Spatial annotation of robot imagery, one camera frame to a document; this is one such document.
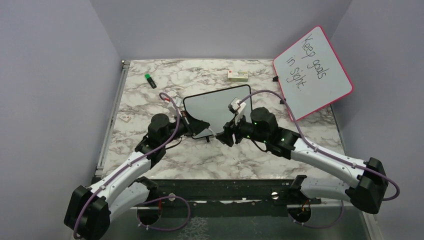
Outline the black framed small whiteboard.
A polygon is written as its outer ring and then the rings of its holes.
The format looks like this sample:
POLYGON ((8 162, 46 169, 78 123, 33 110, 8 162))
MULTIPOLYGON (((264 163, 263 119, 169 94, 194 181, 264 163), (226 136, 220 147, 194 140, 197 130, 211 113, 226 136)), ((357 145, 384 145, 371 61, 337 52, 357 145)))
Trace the black framed small whiteboard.
MULTIPOLYGON (((216 133, 222 132, 223 126, 233 119, 234 114, 229 110, 230 102, 239 100, 251 94, 248 84, 209 91, 187 96, 183 99, 184 109, 195 119, 210 123, 210 128, 216 133)), ((198 140, 213 136, 208 129, 193 137, 198 140)))

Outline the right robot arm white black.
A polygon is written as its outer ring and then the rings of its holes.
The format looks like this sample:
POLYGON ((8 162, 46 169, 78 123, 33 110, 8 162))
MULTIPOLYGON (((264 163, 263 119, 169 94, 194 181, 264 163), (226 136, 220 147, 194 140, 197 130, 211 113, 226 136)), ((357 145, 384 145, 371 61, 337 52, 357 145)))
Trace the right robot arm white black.
POLYGON ((326 198, 350 202, 369 214, 380 211, 389 185, 380 160, 352 158, 306 143, 299 133, 280 127, 276 116, 265 107, 255 108, 250 118, 248 122, 245 116, 236 114, 216 138, 229 147, 242 139, 261 142, 266 151, 277 157, 305 163, 334 176, 334 179, 297 178, 288 190, 292 202, 300 204, 306 199, 326 198))

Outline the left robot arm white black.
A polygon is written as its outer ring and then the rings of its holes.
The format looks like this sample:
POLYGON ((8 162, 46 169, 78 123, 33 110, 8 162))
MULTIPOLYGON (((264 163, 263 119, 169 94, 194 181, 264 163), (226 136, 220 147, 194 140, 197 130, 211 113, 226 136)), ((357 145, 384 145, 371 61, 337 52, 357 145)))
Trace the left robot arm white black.
POLYGON ((178 113, 174 122, 166 114, 155 114, 147 134, 124 163, 91 186, 80 185, 72 192, 64 224, 73 230, 74 238, 99 240, 108 230, 113 215, 130 205, 130 200, 118 203, 124 194, 135 191, 134 203, 142 202, 147 206, 155 203, 157 191, 154 188, 131 187, 133 182, 163 158, 169 142, 181 136, 198 135, 209 127, 210 123, 188 113, 178 113))

